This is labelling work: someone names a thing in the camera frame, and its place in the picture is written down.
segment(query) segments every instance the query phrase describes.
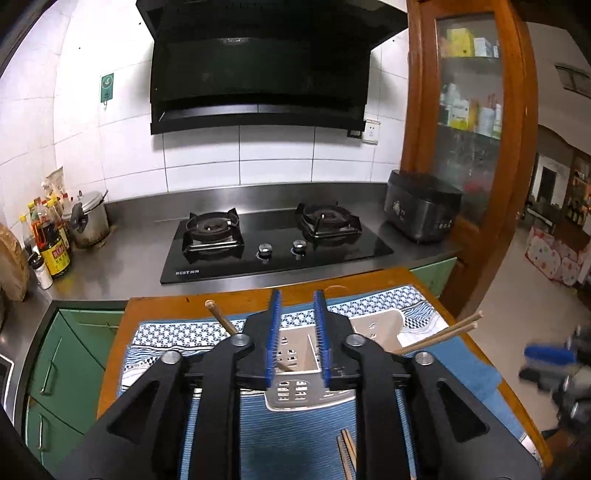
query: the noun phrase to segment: black glass cooktop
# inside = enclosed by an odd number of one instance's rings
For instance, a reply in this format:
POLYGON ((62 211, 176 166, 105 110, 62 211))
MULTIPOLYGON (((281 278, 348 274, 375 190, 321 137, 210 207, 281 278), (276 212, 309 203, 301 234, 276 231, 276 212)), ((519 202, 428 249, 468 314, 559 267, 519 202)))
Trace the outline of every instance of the black glass cooktop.
POLYGON ((377 235, 363 227, 355 234, 317 240, 306 238, 298 228, 295 210, 240 215, 241 242, 226 249, 192 250, 187 244, 183 249, 187 222, 182 220, 174 234, 161 284, 319 267, 393 253, 377 235), (304 254, 294 252, 296 240, 305 240, 304 254), (271 246, 270 255, 267 246, 262 249, 264 254, 259 254, 259 246, 264 244, 271 246))

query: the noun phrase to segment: green sign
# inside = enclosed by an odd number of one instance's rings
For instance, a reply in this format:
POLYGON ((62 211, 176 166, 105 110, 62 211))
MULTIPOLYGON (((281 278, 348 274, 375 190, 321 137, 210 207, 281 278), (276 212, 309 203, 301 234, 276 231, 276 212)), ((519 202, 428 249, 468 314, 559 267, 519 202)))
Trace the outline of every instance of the green sign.
POLYGON ((100 79, 100 101, 105 103, 113 98, 113 73, 109 73, 100 79))

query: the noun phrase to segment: stainless steel countertop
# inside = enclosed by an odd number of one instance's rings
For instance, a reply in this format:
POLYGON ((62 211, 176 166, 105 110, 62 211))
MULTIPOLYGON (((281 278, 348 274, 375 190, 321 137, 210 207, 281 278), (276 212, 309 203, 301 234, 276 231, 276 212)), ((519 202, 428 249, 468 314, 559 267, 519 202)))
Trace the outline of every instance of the stainless steel countertop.
POLYGON ((48 290, 32 281, 22 303, 7 305, 0 332, 0 354, 14 362, 4 408, 18 430, 22 424, 26 382, 47 325, 58 308, 123 309, 132 297, 189 295, 247 290, 321 280, 394 266, 415 268, 453 257, 458 249, 449 242, 417 245, 385 224, 383 203, 340 202, 358 215, 394 253, 386 257, 269 274, 161 285, 160 274, 178 218, 162 221, 122 222, 101 248, 76 251, 72 267, 48 290))

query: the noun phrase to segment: electrical outlet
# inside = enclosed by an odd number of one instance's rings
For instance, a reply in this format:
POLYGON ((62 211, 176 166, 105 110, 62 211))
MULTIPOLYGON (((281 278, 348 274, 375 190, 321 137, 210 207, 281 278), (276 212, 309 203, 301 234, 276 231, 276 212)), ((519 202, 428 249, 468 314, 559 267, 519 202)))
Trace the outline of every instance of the electrical outlet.
POLYGON ((363 134, 361 136, 363 143, 370 143, 372 145, 378 144, 379 125, 380 123, 377 120, 365 121, 365 130, 363 130, 363 134))

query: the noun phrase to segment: gas stove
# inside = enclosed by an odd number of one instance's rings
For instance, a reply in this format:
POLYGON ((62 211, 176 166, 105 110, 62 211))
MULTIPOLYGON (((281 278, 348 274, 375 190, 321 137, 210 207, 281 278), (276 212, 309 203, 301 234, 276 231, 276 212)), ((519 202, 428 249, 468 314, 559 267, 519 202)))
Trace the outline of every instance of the gas stove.
POLYGON ((181 220, 161 284, 270 273, 389 255, 393 250, 338 205, 247 213, 191 213, 181 220))

